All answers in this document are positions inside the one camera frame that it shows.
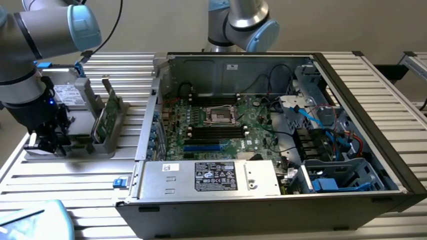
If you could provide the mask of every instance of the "power supply label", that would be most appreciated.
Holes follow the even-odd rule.
[[[197,162],[194,188],[198,192],[237,191],[237,167],[233,161]]]

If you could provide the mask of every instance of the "green circuit board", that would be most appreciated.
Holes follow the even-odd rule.
[[[106,139],[113,136],[118,115],[121,114],[119,101],[121,100],[117,92],[114,89],[111,89],[106,107],[102,110],[93,130],[93,138],[99,144],[102,144]]]
[[[163,118],[167,119],[167,160],[231,160],[249,159],[247,156],[261,154],[265,160],[281,161],[279,153],[269,150],[263,144],[263,139],[270,143],[275,139],[275,134],[267,132],[258,121],[262,107],[254,106],[254,102],[261,101],[255,96],[246,96],[234,105],[234,126],[247,126],[249,135],[246,138],[221,139],[221,151],[214,152],[193,152],[194,158],[185,157],[185,141],[190,139],[187,136],[189,127],[218,127],[230,126],[225,124],[207,123],[207,107],[191,106],[186,100],[181,100],[174,104],[167,104],[163,109]]]

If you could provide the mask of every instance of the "sticker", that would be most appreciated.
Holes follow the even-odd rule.
[[[197,162],[194,176],[194,188],[198,192],[238,190],[237,168],[233,161]]]
[[[171,163],[171,164],[163,164],[162,171],[163,172],[173,172],[181,170],[181,164],[179,163]]]
[[[229,64],[229,65],[227,65],[227,70],[239,70],[239,65],[237,65],[237,64]]]
[[[74,85],[55,85],[55,92],[63,104],[67,106],[85,106],[86,101]]]

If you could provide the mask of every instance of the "blue ram slot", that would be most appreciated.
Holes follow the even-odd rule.
[[[185,146],[185,152],[219,152],[219,151],[222,151],[221,145]]]

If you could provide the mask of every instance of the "warning label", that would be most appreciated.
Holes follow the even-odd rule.
[[[55,85],[55,92],[62,103],[67,106],[86,105],[81,92],[74,85]]]
[[[233,161],[197,162],[194,176],[198,192],[238,190],[237,168]]]

